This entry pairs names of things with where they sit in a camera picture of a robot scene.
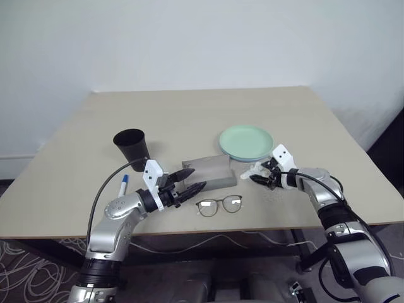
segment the gray sponge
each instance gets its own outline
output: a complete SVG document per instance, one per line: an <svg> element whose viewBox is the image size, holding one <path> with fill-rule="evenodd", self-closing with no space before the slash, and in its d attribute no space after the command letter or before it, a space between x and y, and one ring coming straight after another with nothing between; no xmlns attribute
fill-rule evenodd
<svg viewBox="0 0 404 303"><path fill-rule="evenodd" d="M183 161L182 167L185 169L195 169L195 171L184 180L185 187L203 181L206 181L206 186L202 191L211 191L213 189L237 185L237 179L233 170L230 168L230 157L228 155Z"/></svg>

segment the white wall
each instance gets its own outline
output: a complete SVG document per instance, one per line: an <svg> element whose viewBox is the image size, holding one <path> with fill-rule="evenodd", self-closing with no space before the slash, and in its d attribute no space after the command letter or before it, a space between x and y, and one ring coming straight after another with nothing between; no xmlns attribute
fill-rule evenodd
<svg viewBox="0 0 404 303"><path fill-rule="evenodd" d="M1 1L0 155L35 153L91 90L287 85L367 149L403 107L403 54L402 0Z"/></svg>

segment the black cable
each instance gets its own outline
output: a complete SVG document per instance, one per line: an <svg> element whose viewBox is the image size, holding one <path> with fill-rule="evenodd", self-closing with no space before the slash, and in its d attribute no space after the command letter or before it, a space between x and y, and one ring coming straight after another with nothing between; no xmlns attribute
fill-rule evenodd
<svg viewBox="0 0 404 303"><path fill-rule="evenodd" d="M336 177L334 177L333 175L331 175L330 178L333 179L333 180L335 180L335 181L338 183L338 185L340 186L340 190L341 190L341 192L343 193L343 186L342 186L341 181L339 181L339 180L338 180Z"/></svg>
<svg viewBox="0 0 404 303"><path fill-rule="evenodd" d="M351 297L351 298L338 298L336 296L334 296L324 285L323 282L323 269L326 266L327 262L328 262L328 258L325 258L325 260L323 261L323 263L321 263L320 268L318 269L318 280L320 281L320 285L323 288L323 290L325 291L325 293L327 295L329 295L331 298L333 298L334 300L338 301L338 302L354 302L354 301L359 301L360 302L360 298L359 297Z"/></svg>
<svg viewBox="0 0 404 303"><path fill-rule="evenodd" d="M317 180L316 178L312 177L311 175L306 175L306 174L302 174L301 172L280 172L282 175L299 175L301 177L305 177L307 179L310 179L318 184L320 184L321 186L323 186L325 189L327 189L327 191L332 194L337 200L338 202L341 202L342 204L346 204L346 201L344 199L342 199L341 197L339 197L339 195L337 195L336 192L334 192L334 190L332 190L332 188L330 188L327 184L321 182L320 180Z"/></svg>
<svg viewBox="0 0 404 303"><path fill-rule="evenodd" d="M88 219L88 227L87 227L87 236L86 236L86 243L87 243L87 248L88 248L88 244L90 242L90 236L91 236L91 226L93 224L93 218L94 218L94 212L95 212L95 207L97 206L98 203L98 199L101 196L102 191L104 190L104 188L106 187L106 185L109 183L109 181L111 181L111 179L113 177L115 177L115 175L120 172L121 170L125 169L126 167L138 163L139 161L144 161L147 160L147 158L139 158L139 159L135 159L132 160L130 162L128 162L125 165L122 165L121 167L119 167L116 171L114 171L108 178L107 180L104 181L104 183L101 185L100 189L98 190L97 195L94 198L94 202L93 202L93 206L91 207L91 211L90 211L90 217Z"/></svg>
<svg viewBox="0 0 404 303"><path fill-rule="evenodd" d="M354 212L351 209L351 207L348 206L348 203L347 203L345 198L341 199L341 197L339 197L339 195L337 195L337 193L334 192L334 190L332 190L332 188L330 188L329 186L327 186L325 183L321 182L320 180L317 180L316 178L312 177L311 175L302 174L301 172L280 172L280 173L281 174L286 174L286 175L299 175L301 177L305 177L307 179L310 179L310 180L320 184L325 189L327 189L327 191L329 191L338 200L338 202L340 202L349 211L349 213L353 217L355 217L355 219L358 220L365 227L365 229L367 229L368 233L370 233L370 235L376 240L376 242L379 245L379 247L381 248L383 254L386 256L387 262L389 263L390 275L391 276L395 275L394 264L393 264L393 261L391 260L389 252L386 249L386 246L384 246L382 240L376 235L376 233L373 231L373 229L371 229L370 226L368 226L368 224L365 221L363 221L363 219L360 218L356 214L356 212Z"/></svg>

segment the green plate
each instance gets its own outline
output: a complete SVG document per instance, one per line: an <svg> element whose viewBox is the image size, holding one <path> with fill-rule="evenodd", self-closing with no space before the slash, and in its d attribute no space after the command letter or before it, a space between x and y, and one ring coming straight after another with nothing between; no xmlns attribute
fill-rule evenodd
<svg viewBox="0 0 404 303"><path fill-rule="evenodd" d="M221 133L219 145L234 160L252 162L270 155L273 138L264 129L252 125L236 125Z"/></svg>

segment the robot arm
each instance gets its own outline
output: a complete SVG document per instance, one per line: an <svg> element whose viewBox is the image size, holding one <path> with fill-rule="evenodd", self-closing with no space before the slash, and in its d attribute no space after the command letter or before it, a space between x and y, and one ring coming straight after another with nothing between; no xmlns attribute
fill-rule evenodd
<svg viewBox="0 0 404 303"><path fill-rule="evenodd" d="M298 169L283 145L262 164L270 170L269 178L250 178L270 189L297 188L309 195L325 229L327 258L334 277L345 288L352 288L363 303L403 302L404 281L393 276L387 252L365 222L347 205L343 193L324 169Z"/></svg>
<svg viewBox="0 0 404 303"><path fill-rule="evenodd" d="M164 173L154 160L148 160L143 178L147 190L111 201L104 215L92 230L86 259L76 285L72 287L68 303L115 302L119 270L134 228L148 213L181 203L198 194L206 185L195 183L182 193L175 191L175 183L184 180L194 169L183 169L171 175Z"/></svg>

